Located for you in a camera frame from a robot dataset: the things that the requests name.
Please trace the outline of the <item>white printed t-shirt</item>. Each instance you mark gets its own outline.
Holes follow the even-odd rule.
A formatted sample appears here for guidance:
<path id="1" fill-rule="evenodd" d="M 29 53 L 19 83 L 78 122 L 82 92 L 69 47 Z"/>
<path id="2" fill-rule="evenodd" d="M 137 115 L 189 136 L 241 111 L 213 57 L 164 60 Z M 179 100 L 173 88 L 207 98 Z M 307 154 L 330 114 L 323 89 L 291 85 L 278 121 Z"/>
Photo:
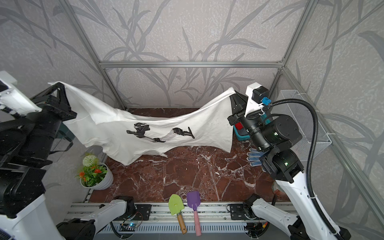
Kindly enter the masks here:
<path id="1" fill-rule="evenodd" d="M 70 106 L 77 117 L 64 124 L 85 146 L 100 146 L 110 158 L 125 166 L 142 155 L 159 155 L 176 147 L 210 146 L 230 152 L 233 128 L 233 88 L 200 109 L 174 118 L 133 115 L 115 109 L 92 95 L 64 84 Z"/>

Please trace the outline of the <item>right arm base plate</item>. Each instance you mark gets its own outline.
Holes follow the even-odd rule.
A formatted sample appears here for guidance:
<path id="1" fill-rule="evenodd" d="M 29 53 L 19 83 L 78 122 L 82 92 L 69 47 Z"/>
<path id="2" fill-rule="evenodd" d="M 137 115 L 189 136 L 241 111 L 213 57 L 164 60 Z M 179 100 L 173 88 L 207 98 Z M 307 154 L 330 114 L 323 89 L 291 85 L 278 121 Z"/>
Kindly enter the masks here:
<path id="1" fill-rule="evenodd" d="M 231 220 L 233 221 L 247 221 L 256 219 L 256 216 L 248 207 L 245 207 L 244 204 L 229 204 L 227 205 L 227 211 L 230 213 Z"/>

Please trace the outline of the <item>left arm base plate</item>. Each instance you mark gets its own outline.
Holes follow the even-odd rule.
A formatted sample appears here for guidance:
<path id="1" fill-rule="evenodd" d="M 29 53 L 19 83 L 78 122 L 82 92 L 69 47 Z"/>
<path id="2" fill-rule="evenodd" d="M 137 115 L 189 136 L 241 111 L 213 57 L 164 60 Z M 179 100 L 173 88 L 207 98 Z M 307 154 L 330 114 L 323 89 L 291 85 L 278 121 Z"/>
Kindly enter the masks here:
<path id="1" fill-rule="evenodd" d="M 148 221 L 150 219 L 151 204 L 136 204 L 135 207 L 136 212 L 132 218 L 133 221 Z"/>

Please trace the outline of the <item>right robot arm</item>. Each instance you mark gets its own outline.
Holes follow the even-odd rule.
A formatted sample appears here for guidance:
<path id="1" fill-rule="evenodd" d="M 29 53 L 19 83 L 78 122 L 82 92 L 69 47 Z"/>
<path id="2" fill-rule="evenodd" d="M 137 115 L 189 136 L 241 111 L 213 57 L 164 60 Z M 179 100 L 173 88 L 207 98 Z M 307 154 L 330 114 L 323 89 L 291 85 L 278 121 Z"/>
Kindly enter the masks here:
<path id="1" fill-rule="evenodd" d="M 262 167 L 289 197 L 297 214 L 282 211 L 258 195 L 252 195 L 244 202 L 245 211 L 251 217 L 274 225 L 292 240 L 349 240 L 350 232 L 331 219 L 313 190 L 312 163 L 319 133 L 318 115 L 313 106 L 300 99 L 283 99 L 265 105 L 262 99 L 261 109 L 247 113 L 252 98 L 236 92 L 230 100 L 230 125 L 242 124 L 257 151 L 262 153 Z M 273 114 L 273 120 L 265 124 L 261 118 L 263 113 L 284 104 L 302 105 L 312 116 L 313 136 L 305 167 L 291 149 L 302 139 L 295 120 L 289 115 Z"/>

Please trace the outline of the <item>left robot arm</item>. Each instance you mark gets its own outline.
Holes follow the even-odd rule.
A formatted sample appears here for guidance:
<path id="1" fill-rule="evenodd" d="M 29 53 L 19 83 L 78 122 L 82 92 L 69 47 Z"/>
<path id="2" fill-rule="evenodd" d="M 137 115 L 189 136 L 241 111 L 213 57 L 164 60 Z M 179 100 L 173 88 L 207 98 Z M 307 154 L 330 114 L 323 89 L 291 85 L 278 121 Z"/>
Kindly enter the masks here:
<path id="1" fill-rule="evenodd" d="M 1 239 L 91 240 L 119 217 L 136 214 L 131 197 L 118 197 L 82 218 L 55 224 L 48 212 L 42 179 L 60 125 L 76 118 L 65 86 L 55 83 L 33 98 L 1 72 Z"/>

